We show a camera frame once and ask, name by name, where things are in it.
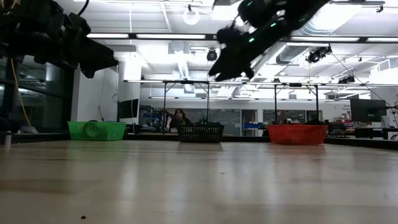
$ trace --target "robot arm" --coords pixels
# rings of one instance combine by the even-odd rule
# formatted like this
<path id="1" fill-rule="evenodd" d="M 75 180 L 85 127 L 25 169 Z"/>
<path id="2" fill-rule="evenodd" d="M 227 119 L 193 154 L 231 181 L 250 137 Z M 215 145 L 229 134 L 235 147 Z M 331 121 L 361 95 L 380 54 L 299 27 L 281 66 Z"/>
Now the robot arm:
<path id="1" fill-rule="evenodd" d="M 279 39 L 301 28 L 329 0 L 244 0 L 238 16 L 257 28 L 252 34 L 241 33 L 234 25 L 217 32 L 217 40 L 226 47 L 209 71 L 216 81 L 254 76 L 251 61 Z"/>

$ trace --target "black basket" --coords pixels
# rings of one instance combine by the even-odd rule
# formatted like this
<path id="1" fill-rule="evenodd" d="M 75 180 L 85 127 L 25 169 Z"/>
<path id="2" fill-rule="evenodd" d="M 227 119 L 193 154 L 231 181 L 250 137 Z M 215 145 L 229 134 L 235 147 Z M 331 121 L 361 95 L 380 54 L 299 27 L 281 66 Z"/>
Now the black basket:
<path id="1" fill-rule="evenodd" d="M 181 142 L 219 143 L 223 137 L 224 126 L 220 124 L 181 125 L 178 136 Z"/>

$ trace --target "computer monitor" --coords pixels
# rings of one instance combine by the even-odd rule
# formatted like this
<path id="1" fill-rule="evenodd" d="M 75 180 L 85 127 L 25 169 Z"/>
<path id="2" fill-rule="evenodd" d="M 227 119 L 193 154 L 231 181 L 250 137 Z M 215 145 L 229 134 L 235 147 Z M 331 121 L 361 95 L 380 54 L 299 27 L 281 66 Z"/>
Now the computer monitor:
<path id="1" fill-rule="evenodd" d="M 122 101 L 118 105 L 118 119 L 137 117 L 138 99 Z"/>
<path id="2" fill-rule="evenodd" d="M 381 116 L 387 115 L 384 100 L 350 99 L 351 121 L 381 122 Z"/>

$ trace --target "red basket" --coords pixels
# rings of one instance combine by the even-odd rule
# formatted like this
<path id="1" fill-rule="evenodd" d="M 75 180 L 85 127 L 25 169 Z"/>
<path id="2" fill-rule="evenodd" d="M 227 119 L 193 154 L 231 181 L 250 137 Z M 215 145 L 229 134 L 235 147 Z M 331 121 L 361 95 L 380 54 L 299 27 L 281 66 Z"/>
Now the red basket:
<path id="1" fill-rule="evenodd" d="M 277 144 L 323 144 L 327 129 L 324 125 L 268 125 L 271 142 Z"/>

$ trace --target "plastic basket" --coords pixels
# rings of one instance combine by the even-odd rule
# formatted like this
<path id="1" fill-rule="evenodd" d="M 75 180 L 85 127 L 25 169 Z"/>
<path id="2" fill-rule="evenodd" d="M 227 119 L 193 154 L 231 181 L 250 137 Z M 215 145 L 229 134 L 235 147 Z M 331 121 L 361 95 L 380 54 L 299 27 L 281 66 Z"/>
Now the plastic basket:
<path id="1" fill-rule="evenodd" d="M 268 125 L 271 142 L 277 144 L 323 144 L 327 129 L 324 125 Z"/>
<path id="2" fill-rule="evenodd" d="M 122 140 L 126 124 L 112 122 L 68 122 L 72 140 Z"/>
<path id="3" fill-rule="evenodd" d="M 181 125 L 178 137 L 181 142 L 219 143 L 223 137 L 224 126 L 220 124 Z"/>

